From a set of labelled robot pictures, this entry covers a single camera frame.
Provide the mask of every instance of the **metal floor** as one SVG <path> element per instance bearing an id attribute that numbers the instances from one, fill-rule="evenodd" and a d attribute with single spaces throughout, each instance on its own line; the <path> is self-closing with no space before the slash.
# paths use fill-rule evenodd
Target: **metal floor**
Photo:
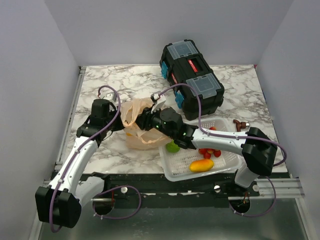
<path id="1" fill-rule="evenodd" d="M 266 210 L 271 200 L 251 201 L 248 214 Z M 115 209 L 125 216 L 132 209 Z M 307 240 L 295 199 L 277 199 L 265 216 L 248 218 L 228 208 L 142 208 L 125 220 L 101 220 L 93 217 L 87 204 L 77 225 L 52 233 L 42 225 L 39 240 Z"/>

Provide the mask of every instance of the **screw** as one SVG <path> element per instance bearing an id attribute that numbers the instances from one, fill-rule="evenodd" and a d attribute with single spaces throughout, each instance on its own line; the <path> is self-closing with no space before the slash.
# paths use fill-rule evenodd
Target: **screw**
<path id="1" fill-rule="evenodd" d="M 253 185 L 252 186 L 253 191 L 259 192 L 260 187 L 258 185 Z"/>
<path id="2" fill-rule="evenodd" d="M 217 194 L 221 192 L 221 189 L 220 189 L 219 185 L 215 185 L 213 189 Z"/>
<path id="3" fill-rule="evenodd" d="M 127 187 L 122 187 L 122 188 L 121 188 L 121 192 L 122 192 L 123 194 L 125 194 L 126 192 L 128 192 L 128 188 L 127 188 Z"/>

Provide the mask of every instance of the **red label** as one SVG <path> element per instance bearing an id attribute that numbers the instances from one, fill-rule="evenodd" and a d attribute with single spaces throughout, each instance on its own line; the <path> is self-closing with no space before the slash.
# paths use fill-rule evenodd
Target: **red label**
<path id="1" fill-rule="evenodd" d="M 173 79 L 173 81 L 175 82 L 175 84 L 178 84 L 178 82 L 177 82 L 177 80 L 176 80 L 176 78 L 175 78 L 175 75 L 174 75 L 173 73 L 171 73 L 171 76 L 172 76 L 172 79 Z"/>
<path id="2" fill-rule="evenodd" d="M 193 71 L 196 73 L 198 72 L 198 69 L 195 67 L 194 63 L 191 61 L 191 59 L 188 60 L 190 66 L 192 67 Z"/>

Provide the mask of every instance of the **brown object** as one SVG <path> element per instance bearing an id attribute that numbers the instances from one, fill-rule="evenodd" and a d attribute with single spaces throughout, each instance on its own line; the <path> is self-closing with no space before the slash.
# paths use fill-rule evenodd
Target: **brown object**
<path id="1" fill-rule="evenodd" d="M 245 121 L 239 122 L 238 120 L 233 119 L 233 123 L 235 124 L 235 128 L 237 132 L 241 132 L 241 129 L 246 129 L 250 127 L 250 124 Z"/>

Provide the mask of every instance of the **blue latch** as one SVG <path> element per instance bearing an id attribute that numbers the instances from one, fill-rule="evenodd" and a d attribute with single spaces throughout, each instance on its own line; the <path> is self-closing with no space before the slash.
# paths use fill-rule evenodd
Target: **blue latch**
<path id="1" fill-rule="evenodd" d="M 184 102 L 185 98 L 180 92 L 175 92 L 175 102 L 178 105 L 178 108 L 181 109 L 182 103 Z"/>
<path id="2" fill-rule="evenodd" d="M 165 61 L 163 61 L 162 65 L 161 65 L 161 75 L 164 79 L 167 79 L 167 71 L 168 71 L 168 67 L 167 67 Z"/>

